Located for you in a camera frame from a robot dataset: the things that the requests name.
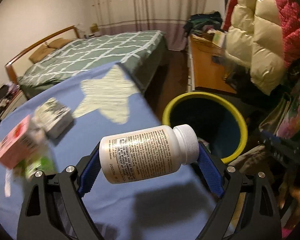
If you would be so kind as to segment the green lid jar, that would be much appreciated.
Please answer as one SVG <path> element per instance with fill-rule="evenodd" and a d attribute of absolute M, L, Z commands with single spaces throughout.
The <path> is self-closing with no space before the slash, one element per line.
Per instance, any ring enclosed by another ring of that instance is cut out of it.
<path fill-rule="evenodd" d="M 33 153 L 22 160 L 14 169 L 13 176 L 31 181 L 37 171 L 42 171 L 45 175 L 57 173 L 54 159 L 50 153 Z"/>

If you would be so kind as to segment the clothes pile on cabinet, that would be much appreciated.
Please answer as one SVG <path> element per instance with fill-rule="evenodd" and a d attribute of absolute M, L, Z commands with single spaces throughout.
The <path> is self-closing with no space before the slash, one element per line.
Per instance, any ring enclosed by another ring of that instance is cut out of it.
<path fill-rule="evenodd" d="M 191 33 L 207 31 L 208 26 L 211 26 L 212 29 L 220 30 L 222 23 L 223 19 L 218 11 L 209 14 L 195 14 L 190 16 L 183 29 L 184 33 L 189 36 Z"/>

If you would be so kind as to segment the blue star tablecloth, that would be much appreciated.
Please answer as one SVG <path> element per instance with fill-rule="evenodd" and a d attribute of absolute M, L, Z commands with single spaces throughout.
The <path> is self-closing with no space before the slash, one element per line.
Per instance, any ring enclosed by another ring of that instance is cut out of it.
<path fill-rule="evenodd" d="M 190 165 L 164 176 L 112 184 L 106 176 L 118 163 L 132 163 L 129 151 L 114 150 L 108 135 L 159 125 L 135 82 L 120 63 L 108 63 L 78 74 L 40 93 L 0 123 L 0 140 L 49 98 L 72 111 L 87 102 L 88 113 L 74 115 L 74 123 L 50 141 L 58 170 L 75 165 L 102 144 L 102 164 L 93 187 L 83 197 L 90 217 L 105 239 L 195 239 L 215 208 L 215 201 Z"/>

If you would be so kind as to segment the white cardboard box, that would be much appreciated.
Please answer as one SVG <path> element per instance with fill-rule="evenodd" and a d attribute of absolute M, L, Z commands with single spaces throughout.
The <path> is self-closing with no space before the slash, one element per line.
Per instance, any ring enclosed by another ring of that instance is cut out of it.
<path fill-rule="evenodd" d="M 32 120 L 44 130 L 48 137 L 57 139 L 73 123 L 69 107 L 56 98 L 49 98 L 34 111 Z"/>

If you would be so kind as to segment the cream puffer jacket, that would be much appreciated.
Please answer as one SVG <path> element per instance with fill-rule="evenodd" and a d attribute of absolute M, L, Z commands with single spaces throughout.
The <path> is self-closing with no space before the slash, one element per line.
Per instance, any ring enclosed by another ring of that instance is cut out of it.
<path fill-rule="evenodd" d="M 248 68 L 251 82 L 269 95 L 286 72 L 282 28 L 275 0 L 237 0 L 225 56 Z"/>

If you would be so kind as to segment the pink white curtain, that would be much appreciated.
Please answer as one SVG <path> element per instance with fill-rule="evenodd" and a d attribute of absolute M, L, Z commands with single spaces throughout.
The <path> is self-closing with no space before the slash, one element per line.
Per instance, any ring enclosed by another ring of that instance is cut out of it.
<path fill-rule="evenodd" d="M 102 35 L 160 30 L 170 50 L 184 50 L 183 29 L 190 16 L 202 13 L 206 0 L 91 0 Z"/>

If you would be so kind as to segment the pink strawberry milk carton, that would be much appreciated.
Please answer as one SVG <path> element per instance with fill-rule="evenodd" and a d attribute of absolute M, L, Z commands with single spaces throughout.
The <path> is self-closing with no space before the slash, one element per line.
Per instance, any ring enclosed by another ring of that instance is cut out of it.
<path fill-rule="evenodd" d="M 46 142 L 44 130 L 27 115 L 0 143 L 0 163 L 10 170 Z"/>

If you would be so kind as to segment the yellow box on far nightstand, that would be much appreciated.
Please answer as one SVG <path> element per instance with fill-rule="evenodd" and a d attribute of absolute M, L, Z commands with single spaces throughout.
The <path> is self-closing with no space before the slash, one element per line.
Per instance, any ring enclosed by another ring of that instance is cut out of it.
<path fill-rule="evenodd" d="M 92 33 L 96 33 L 99 31 L 99 28 L 98 28 L 98 25 L 96 23 L 93 23 L 91 26 L 90 26 L 90 31 Z"/>

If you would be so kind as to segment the green plaid duvet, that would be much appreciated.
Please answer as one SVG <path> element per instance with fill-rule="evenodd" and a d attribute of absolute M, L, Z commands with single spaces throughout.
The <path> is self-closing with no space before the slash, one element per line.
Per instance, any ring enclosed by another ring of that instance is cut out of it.
<path fill-rule="evenodd" d="M 75 39 L 33 64 L 17 80 L 30 99 L 79 73 L 119 62 L 145 92 L 166 50 L 164 32 L 159 30 Z"/>

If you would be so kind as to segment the right brown pillow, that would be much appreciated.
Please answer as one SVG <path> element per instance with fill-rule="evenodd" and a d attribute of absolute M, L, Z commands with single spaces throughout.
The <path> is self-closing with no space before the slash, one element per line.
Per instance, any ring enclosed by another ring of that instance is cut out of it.
<path fill-rule="evenodd" d="M 48 44 L 48 47 L 52 48 L 52 49 L 61 49 L 62 47 L 64 47 L 65 45 L 69 44 L 72 41 L 74 41 L 74 40 L 66 39 L 66 38 L 58 38 L 58 39 L 50 42 Z"/>

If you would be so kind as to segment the left brown pillow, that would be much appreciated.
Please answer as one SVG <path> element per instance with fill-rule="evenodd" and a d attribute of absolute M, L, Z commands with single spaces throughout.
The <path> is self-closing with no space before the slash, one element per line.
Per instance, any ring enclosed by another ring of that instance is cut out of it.
<path fill-rule="evenodd" d="M 55 51 L 54 48 L 49 48 L 46 45 L 42 45 L 34 53 L 30 55 L 29 60 L 33 64 L 35 64 L 54 51 Z"/>

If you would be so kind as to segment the wooden low cabinet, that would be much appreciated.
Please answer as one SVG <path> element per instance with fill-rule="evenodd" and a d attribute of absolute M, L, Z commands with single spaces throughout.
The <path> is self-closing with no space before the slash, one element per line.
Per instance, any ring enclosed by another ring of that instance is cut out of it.
<path fill-rule="evenodd" d="M 188 88 L 192 91 L 207 91 L 224 95 L 235 95 L 236 91 L 224 82 L 224 67 L 213 61 L 222 49 L 209 40 L 188 37 L 187 66 L 189 68 Z"/>

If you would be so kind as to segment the red puffer jacket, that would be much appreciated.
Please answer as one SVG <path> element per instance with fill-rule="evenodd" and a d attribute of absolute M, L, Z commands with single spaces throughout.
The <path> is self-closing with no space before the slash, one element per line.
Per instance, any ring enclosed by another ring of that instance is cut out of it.
<path fill-rule="evenodd" d="M 286 68 L 300 58 L 300 5 L 297 0 L 275 0 L 282 28 L 283 52 Z M 223 30 L 228 32 L 231 13 L 237 0 L 229 0 Z"/>

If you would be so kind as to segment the brown pillow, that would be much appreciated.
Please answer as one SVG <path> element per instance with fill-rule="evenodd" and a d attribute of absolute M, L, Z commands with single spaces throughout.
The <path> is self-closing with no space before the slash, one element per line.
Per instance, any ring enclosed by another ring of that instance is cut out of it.
<path fill-rule="evenodd" d="M 33 64 L 35 64 L 54 51 L 55 51 L 54 48 L 49 48 L 46 45 L 42 45 L 34 53 L 30 55 L 29 60 Z"/>
<path fill-rule="evenodd" d="M 72 41 L 74 41 L 74 40 L 66 39 L 66 38 L 58 38 L 58 39 L 50 42 L 48 44 L 48 47 L 52 48 L 52 49 L 61 49 L 62 47 L 64 47 L 65 45 L 69 44 Z"/>

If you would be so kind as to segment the white pill bottle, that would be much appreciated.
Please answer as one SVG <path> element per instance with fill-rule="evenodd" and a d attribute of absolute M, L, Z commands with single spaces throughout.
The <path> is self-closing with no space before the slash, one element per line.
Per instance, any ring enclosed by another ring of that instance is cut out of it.
<path fill-rule="evenodd" d="M 112 184 L 130 183 L 177 172 L 197 161 L 199 142 L 191 126 L 166 125 L 103 137 L 101 168 Z"/>

